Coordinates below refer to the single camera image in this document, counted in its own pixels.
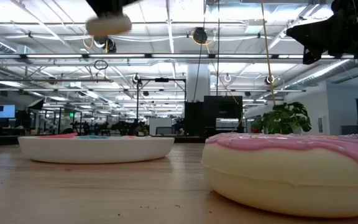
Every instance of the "metal frame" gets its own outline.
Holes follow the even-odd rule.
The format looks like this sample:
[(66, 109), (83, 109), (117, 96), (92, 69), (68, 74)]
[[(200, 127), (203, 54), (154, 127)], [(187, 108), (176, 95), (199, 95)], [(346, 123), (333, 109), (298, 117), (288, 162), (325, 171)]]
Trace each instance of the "metal frame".
[[(186, 93), (187, 93), (187, 84), (186, 84), (186, 79), (185, 78), (164, 78), (164, 80), (166, 81), (174, 81), (175, 83), (177, 83), (177, 81), (183, 81), (185, 83), (185, 89), (184, 89), (184, 92), (185, 92), (185, 101), (186, 101)], [(139, 88), (139, 83), (141, 81), (146, 81), (145, 84), (143, 84), (142, 88)], [(135, 124), (137, 125), (139, 123), (139, 92), (141, 90), (144, 90), (144, 91), (149, 91), (148, 89), (144, 89), (144, 87), (149, 84), (149, 82), (151, 81), (155, 81), (155, 82), (160, 82), (159, 81), (159, 78), (140, 78), (137, 80), (136, 82), (136, 120), (135, 120)]]

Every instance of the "wooden table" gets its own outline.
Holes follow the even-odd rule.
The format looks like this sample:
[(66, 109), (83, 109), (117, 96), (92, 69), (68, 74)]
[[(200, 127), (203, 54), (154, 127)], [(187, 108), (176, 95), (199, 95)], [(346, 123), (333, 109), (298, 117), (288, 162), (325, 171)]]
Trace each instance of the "wooden table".
[(357, 223), (279, 215), (232, 202), (206, 183), (202, 144), (168, 157), (103, 165), (50, 164), (0, 147), (0, 224)]

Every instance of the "ceiling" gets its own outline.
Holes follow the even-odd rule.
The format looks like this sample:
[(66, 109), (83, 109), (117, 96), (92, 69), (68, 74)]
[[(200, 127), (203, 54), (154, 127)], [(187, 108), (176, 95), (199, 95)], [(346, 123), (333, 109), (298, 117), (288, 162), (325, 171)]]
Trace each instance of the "ceiling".
[[(104, 54), (104, 50), (93, 44), (92, 38), (86, 33), (85, 22), (96, 16), (85, 0), (23, 0), (24, 9), (14, 4), (16, 0), (0, 0), (0, 42), (23, 52), (23, 46), (30, 48), (35, 54)], [(117, 46), (117, 54), (235, 54), (253, 55), (266, 54), (266, 44), (270, 54), (299, 55), (303, 46), (285, 35), (287, 28), (314, 21), (327, 19), (332, 15), (329, 5), (308, 5), (308, 1), (265, 1), (266, 33), (262, 23), (260, 1), (220, 0), (207, 1), (204, 14), (204, 1), (192, 0), (144, 0), (124, 8), (133, 28), (128, 34), (112, 35), (110, 38)], [(200, 46), (192, 39), (195, 27), (203, 27), (208, 35), (208, 48)], [(105, 58), (109, 67), (97, 70), (94, 63), (99, 59), (69, 59), (69, 58), (35, 58), (31, 64), (20, 60), (0, 58), (0, 78), (69, 78), (93, 79), (92, 82), (58, 82), (51, 85), (47, 82), (23, 83), (20, 88), (84, 88), (116, 89), (114, 91), (92, 91), (97, 95), (94, 100), (85, 95), (79, 96), (74, 91), (50, 92), (32, 91), (43, 96), (58, 96), (72, 102), (106, 103), (116, 111), (112, 103), (119, 103), (125, 111), (136, 103), (133, 100), (136, 92), (124, 92), (123, 89), (134, 89), (132, 78), (138, 74), (141, 78), (186, 78), (187, 65), (198, 63), (195, 58)], [(218, 67), (216, 58), (200, 60), (209, 64), (209, 71), (215, 75)], [(332, 63), (333, 60), (320, 61), (313, 65), (302, 65), (301, 57), (292, 60), (272, 60), (270, 69), (275, 77), (275, 86), (293, 82), (300, 75)], [(227, 58), (219, 63), (219, 89), (253, 89), (263, 90), (268, 86), (264, 79), (269, 75), (265, 57), (255, 59)], [(98, 79), (108, 79), (109, 82), (96, 82)], [(142, 114), (162, 113), (164, 115), (182, 114), (184, 92), (178, 86), (180, 83), (150, 82), (146, 89), (172, 89), (175, 91), (151, 91), (144, 98), (179, 99), (178, 101), (161, 101), (161, 110), (156, 110), (157, 102), (145, 103)], [(254, 93), (250, 99), (259, 99), (260, 93)]]

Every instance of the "white bowl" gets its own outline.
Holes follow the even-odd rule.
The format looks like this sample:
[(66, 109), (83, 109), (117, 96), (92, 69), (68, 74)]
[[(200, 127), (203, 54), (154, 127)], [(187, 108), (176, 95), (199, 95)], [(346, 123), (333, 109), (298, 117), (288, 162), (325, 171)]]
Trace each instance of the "white bowl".
[(166, 156), (173, 138), (110, 137), (106, 139), (70, 139), (19, 137), (23, 155), (35, 161), (99, 164), (135, 162)]

